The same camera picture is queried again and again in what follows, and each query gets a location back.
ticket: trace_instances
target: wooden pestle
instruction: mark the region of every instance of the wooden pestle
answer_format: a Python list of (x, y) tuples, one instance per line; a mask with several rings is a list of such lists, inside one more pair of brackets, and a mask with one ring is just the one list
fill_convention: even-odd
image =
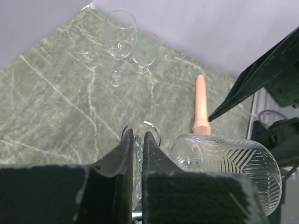
[(192, 131), (194, 134), (210, 135), (211, 127), (207, 121), (206, 81), (203, 75), (197, 76), (195, 92), (195, 121)]

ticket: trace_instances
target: glass rim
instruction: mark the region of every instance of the glass rim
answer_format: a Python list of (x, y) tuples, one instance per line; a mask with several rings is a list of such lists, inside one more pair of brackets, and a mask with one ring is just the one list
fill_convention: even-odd
[[(130, 15), (130, 16), (133, 18), (134, 23), (133, 23), (130, 27), (119, 27), (119, 26), (114, 25), (114, 24), (109, 20), (109, 16), (110, 16), (111, 14), (115, 13), (115, 12), (127, 13), (128, 15)], [(112, 25), (112, 26), (114, 26), (114, 27), (117, 27), (117, 28), (119, 28), (119, 29), (130, 29), (130, 28), (132, 28), (133, 26), (135, 26), (135, 24), (136, 24), (136, 18), (133, 16), (133, 14), (131, 14), (131, 13), (125, 11), (125, 10), (114, 10), (114, 11), (111, 11), (110, 13), (108, 13), (108, 15), (107, 15), (107, 17), (106, 17), (106, 20), (107, 20), (107, 22), (108, 22), (110, 25)]]
[(156, 35), (156, 34), (154, 34), (153, 32), (150, 32), (150, 31), (138, 31), (137, 32), (137, 34), (136, 34), (136, 41), (137, 42), (140, 42), (139, 40), (138, 40), (138, 36), (139, 36), (139, 34), (150, 34), (150, 35), (153, 35), (154, 37), (155, 37), (155, 39), (157, 40), (157, 43), (155, 44), (155, 45), (153, 45), (153, 46), (151, 46), (151, 48), (155, 48), (155, 47), (157, 47), (157, 46), (159, 46), (159, 44), (160, 44), (160, 39), (159, 39), (159, 37)]

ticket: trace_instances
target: marble countertop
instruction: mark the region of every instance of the marble countertop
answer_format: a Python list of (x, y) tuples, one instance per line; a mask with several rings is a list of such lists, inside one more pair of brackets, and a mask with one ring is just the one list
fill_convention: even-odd
[[(142, 138), (155, 124), (161, 149), (189, 133), (195, 80), (206, 74), (208, 112), (235, 80), (161, 44), (144, 75), (128, 57), (123, 87), (104, 81), (116, 60), (102, 45), (104, 15), (86, 8), (0, 72), (0, 164), (88, 164), (116, 146), (130, 124)], [(245, 139), (252, 98), (211, 123), (212, 135)]]

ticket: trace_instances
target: white wall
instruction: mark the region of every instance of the white wall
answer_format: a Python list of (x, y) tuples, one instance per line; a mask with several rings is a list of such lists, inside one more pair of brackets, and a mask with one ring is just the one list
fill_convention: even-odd
[(131, 12), (139, 29), (238, 76), (299, 26), (299, 0), (93, 0), (102, 12)]
[(92, 0), (0, 0), (0, 70)]

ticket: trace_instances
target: marble pattern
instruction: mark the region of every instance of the marble pattern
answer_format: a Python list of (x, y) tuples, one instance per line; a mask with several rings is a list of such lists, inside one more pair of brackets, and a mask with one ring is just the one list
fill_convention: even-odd
[[(129, 123), (134, 133), (161, 132), (161, 149), (194, 121), (196, 76), (206, 74), (208, 112), (235, 80), (161, 44), (144, 75), (128, 57), (128, 83), (104, 81), (116, 60), (102, 44), (104, 15), (86, 8), (0, 72), (0, 163), (88, 164), (117, 145)], [(246, 138), (252, 98), (211, 123), (212, 135)]]

